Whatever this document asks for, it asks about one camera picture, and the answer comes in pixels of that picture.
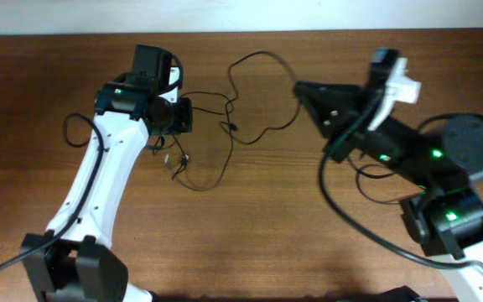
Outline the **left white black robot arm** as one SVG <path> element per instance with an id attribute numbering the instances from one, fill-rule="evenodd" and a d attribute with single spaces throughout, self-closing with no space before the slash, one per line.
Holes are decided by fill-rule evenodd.
<path id="1" fill-rule="evenodd" d="M 27 234 L 23 266 L 38 301 L 155 301 L 129 281 L 112 252 L 122 194 L 152 136 L 188 133 L 191 102 L 179 98 L 183 67 L 165 49 L 139 44 L 132 69 L 96 94 L 91 137 L 68 195 L 44 234 Z"/>

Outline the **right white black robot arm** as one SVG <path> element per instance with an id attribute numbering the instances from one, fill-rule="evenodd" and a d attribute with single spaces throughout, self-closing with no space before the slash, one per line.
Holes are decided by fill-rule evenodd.
<path id="1" fill-rule="evenodd" d="M 460 301 L 483 301 L 483 116 L 438 116 L 432 131 L 389 116 L 397 88 L 299 81 L 295 96 L 328 139 L 323 160 L 341 162 L 354 150 L 419 188 L 402 198 L 402 221 L 422 248 L 413 254 L 349 216 L 330 194 L 325 201 L 350 227 L 396 255 L 439 270 Z"/>

